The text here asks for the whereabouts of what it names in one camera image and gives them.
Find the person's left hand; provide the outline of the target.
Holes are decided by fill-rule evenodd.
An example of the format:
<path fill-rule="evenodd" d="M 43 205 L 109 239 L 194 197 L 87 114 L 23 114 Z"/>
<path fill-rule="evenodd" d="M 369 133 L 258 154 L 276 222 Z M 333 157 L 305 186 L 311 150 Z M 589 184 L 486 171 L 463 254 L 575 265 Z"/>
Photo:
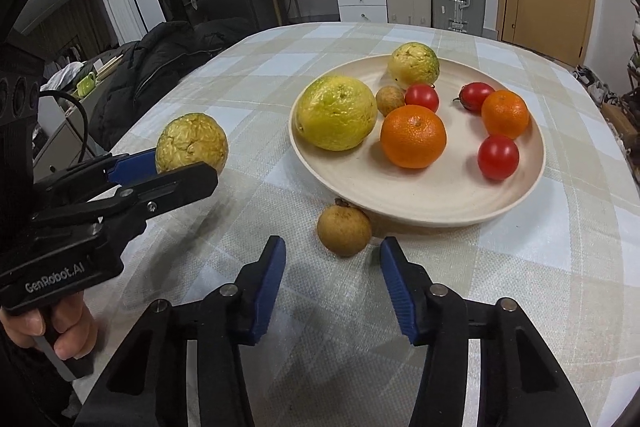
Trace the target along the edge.
<path fill-rule="evenodd" d="M 58 333 L 53 350 L 61 360 L 81 359 L 96 347 L 98 324 L 85 304 L 83 293 L 67 296 L 57 303 L 50 323 Z M 46 320 L 39 310 L 11 315 L 2 309 L 1 324 L 6 335 L 21 348 L 35 347 L 35 338 L 47 332 Z"/>

